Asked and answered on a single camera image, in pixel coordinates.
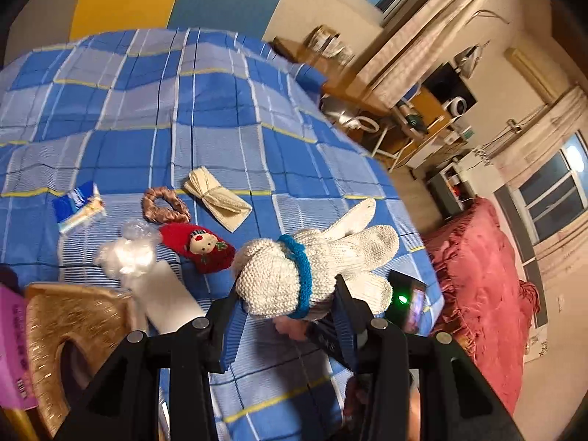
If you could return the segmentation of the white foam sponge block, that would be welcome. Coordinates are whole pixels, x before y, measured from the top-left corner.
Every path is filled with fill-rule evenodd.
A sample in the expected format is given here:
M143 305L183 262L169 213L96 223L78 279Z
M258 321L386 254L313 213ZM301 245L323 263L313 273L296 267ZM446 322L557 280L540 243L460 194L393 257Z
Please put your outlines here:
M159 333L173 333L205 316L205 311L167 261L156 262L144 275L127 278L126 286Z

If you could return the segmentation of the red snowman sock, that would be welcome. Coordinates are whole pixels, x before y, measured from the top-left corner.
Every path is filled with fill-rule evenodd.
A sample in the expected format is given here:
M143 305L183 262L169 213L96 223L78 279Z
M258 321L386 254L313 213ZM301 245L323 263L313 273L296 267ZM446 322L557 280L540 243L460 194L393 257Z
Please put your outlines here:
M161 243L189 259L200 274L228 269L235 249L208 229L187 223L168 223L158 229Z

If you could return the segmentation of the white knitted glove blue band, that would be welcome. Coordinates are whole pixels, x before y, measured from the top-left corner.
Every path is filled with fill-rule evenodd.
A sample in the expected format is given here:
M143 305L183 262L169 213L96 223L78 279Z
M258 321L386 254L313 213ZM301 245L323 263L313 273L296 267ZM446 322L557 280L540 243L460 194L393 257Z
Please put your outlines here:
M395 257L399 236L390 225L370 224L376 205L367 198L324 230L244 244L231 271L246 311L263 319L322 319L340 276L353 298L366 302L375 315L383 313L392 302L392 287L375 270Z

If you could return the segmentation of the cream knitted cloth bundle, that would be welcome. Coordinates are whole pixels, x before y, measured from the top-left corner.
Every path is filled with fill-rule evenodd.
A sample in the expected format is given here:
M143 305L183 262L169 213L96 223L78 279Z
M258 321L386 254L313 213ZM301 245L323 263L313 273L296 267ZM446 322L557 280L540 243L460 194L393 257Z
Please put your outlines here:
M252 211L248 202L224 187L205 166L193 169L185 179L183 188L189 195L199 199L229 232L235 232Z

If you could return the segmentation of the black smartphone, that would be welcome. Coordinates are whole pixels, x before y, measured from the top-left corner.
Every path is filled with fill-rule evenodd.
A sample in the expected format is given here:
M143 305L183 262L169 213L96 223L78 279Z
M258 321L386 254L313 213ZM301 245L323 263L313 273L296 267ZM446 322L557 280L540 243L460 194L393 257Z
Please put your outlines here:
M394 270L389 272L387 280L392 288L392 299L385 318L405 333L417 333L426 304L427 286Z

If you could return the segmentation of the clear plastic bag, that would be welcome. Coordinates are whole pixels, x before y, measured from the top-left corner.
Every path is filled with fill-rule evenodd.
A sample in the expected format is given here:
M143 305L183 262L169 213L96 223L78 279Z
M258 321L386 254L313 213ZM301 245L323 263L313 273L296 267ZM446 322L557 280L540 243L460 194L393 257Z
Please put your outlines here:
M121 228L121 236L102 244L95 263L108 278L123 281L150 272L157 261L161 233L147 221L133 219Z

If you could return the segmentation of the pink ruffled blanket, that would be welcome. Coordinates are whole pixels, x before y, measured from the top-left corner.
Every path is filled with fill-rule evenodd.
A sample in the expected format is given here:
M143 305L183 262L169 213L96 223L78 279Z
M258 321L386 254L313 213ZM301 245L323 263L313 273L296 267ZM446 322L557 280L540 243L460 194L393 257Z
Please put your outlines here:
M468 210L424 237L445 306L433 332L462 346L509 413L520 395L535 285L518 277L514 248L494 205L477 197Z

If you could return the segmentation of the blue white tissue packet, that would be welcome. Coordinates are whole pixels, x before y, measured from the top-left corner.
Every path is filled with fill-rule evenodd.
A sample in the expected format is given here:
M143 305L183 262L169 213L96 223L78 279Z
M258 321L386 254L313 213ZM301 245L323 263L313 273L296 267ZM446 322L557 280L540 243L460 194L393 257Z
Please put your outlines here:
M93 180L56 198L53 209L61 234L90 226L107 216L104 199Z

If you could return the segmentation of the blue plaid bed sheet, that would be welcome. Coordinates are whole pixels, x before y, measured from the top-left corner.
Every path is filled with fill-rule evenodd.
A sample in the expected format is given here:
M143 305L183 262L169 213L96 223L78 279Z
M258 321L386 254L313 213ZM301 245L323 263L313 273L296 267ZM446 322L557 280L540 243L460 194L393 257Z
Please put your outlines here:
M140 217L150 187L182 191L205 166L252 211L224 229L194 199L193 223L234 247L324 229L365 198L399 235L395 270L427 285L426 334L442 306L413 209L365 149L323 117L319 74L225 31L104 33L34 50L1 73L1 266L18 286L116 288L102 244ZM93 180L107 216L61 234L53 201Z

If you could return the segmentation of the white desk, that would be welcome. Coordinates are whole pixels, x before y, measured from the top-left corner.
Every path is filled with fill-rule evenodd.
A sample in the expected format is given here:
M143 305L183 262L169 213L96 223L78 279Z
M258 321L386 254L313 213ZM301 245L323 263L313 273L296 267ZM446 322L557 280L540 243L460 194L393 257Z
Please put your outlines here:
M422 165L428 157L438 153L441 149L449 148L457 142L468 142L472 136L472 126L467 122L461 122L457 118L427 142L424 147L418 149L408 160L406 166L410 167L410 169L415 169Z

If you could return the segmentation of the purple cardboard box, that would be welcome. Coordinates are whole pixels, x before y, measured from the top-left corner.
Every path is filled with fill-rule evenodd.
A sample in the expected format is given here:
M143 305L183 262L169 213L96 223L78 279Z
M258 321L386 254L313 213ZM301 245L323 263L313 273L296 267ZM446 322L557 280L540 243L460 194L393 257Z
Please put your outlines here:
M29 410L38 406L29 371L26 340L26 301L16 274L1 266L1 406Z

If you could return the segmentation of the white small fan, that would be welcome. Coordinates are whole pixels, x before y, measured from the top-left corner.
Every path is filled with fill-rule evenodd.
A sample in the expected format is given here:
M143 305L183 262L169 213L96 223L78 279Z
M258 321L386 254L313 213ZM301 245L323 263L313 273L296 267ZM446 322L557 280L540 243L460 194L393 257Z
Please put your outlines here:
M451 98L442 106L453 118L460 118L467 111L467 102L462 97Z

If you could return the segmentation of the wooden side table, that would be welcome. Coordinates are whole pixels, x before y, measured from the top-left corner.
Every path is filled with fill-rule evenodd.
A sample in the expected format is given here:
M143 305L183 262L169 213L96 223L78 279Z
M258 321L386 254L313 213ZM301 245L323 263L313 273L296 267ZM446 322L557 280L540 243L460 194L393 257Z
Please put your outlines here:
M355 105L360 110L383 118L392 114L374 92L353 72L335 60L328 59L307 48L304 44L281 37L275 37L271 43L276 53L284 58L313 67L326 81L322 91L328 96Z

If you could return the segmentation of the black monitor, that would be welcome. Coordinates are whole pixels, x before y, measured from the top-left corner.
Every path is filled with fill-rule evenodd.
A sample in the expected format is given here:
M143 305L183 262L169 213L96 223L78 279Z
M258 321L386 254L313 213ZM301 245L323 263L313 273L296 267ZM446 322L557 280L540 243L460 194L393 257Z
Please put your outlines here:
M449 63L438 66L425 80L423 86L443 105L454 97L462 97L467 102L467 111L477 99L462 80L458 71Z

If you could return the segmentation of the right floral curtain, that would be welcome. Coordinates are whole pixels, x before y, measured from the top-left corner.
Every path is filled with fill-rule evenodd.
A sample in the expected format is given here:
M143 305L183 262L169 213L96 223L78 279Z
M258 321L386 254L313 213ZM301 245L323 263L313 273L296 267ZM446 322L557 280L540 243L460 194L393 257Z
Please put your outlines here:
M427 0L361 68L359 78L388 108L427 73L486 0Z

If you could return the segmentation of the packets on side table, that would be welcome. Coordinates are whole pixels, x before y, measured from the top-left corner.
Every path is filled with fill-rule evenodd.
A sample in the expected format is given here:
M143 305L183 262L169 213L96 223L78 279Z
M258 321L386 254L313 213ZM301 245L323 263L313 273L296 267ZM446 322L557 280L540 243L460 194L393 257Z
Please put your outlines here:
M306 37L305 46L319 55L346 66L354 59L355 54L345 44L341 35L327 25L320 25Z

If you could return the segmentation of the hanging bag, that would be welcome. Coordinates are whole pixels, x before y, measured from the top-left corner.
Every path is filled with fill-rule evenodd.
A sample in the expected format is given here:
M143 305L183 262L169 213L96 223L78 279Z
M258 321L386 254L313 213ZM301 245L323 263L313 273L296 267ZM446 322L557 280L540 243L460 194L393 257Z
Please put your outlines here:
M462 50L453 57L456 70L463 78L469 79L476 69L482 55L483 46L474 45L465 48L465 50Z

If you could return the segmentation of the wall air conditioner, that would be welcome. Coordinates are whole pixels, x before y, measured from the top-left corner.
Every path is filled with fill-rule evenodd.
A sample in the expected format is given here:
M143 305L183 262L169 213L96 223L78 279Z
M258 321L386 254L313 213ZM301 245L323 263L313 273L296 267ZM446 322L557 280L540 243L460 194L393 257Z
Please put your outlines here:
M504 52L505 59L514 67L515 70L529 86L533 88L539 98L547 105L553 105L558 99L559 94L552 84L541 73L541 70L528 58L521 50L508 48Z

